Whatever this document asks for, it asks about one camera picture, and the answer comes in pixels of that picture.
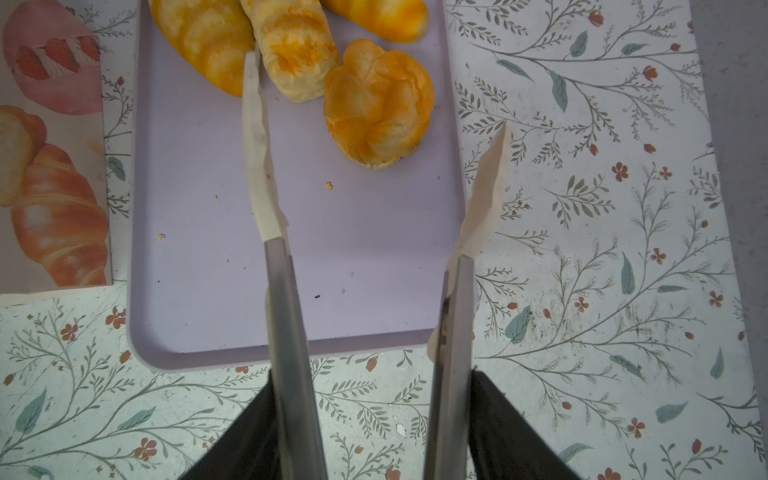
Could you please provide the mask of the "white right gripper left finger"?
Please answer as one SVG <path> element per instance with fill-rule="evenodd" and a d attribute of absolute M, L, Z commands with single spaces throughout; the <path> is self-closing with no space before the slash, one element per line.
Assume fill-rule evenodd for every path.
<path fill-rule="evenodd" d="M 243 154 L 267 271 L 269 377 L 251 403 L 186 473 L 187 479 L 325 479 L 328 476 L 288 222 L 270 151 L 259 52 L 247 54 Z"/>

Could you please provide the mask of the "round orange bun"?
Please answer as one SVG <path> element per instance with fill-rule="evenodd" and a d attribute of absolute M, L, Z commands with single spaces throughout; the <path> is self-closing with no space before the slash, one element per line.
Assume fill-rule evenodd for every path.
<path fill-rule="evenodd" d="M 371 170 L 390 168 L 411 156 L 431 122 L 432 78 L 400 50 L 359 39 L 326 77 L 324 117 L 339 150 Z"/>

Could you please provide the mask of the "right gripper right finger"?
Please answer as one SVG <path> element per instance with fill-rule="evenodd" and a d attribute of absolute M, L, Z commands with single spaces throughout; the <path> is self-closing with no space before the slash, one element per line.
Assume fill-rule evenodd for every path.
<path fill-rule="evenodd" d="M 439 323 L 428 342 L 434 363 L 423 476 L 573 479 L 576 474 L 535 432 L 487 374 L 472 364 L 474 261 L 500 220 L 509 132 L 501 127 L 481 156 L 456 249 L 445 272 Z"/>

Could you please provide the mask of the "small bread roll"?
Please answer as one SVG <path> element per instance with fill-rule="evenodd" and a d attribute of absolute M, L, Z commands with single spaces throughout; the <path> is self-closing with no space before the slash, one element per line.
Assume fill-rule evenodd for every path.
<path fill-rule="evenodd" d="M 340 56 L 321 2 L 244 0 L 241 6 L 277 89 L 294 103 L 322 97 Z"/>

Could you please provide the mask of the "cream paper bread bag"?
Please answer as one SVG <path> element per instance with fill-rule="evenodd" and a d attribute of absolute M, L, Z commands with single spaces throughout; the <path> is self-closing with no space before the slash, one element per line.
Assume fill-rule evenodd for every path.
<path fill-rule="evenodd" d="M 60 2 L 2 2 L 4 305 L 112 283 L 100 55 Z"/>

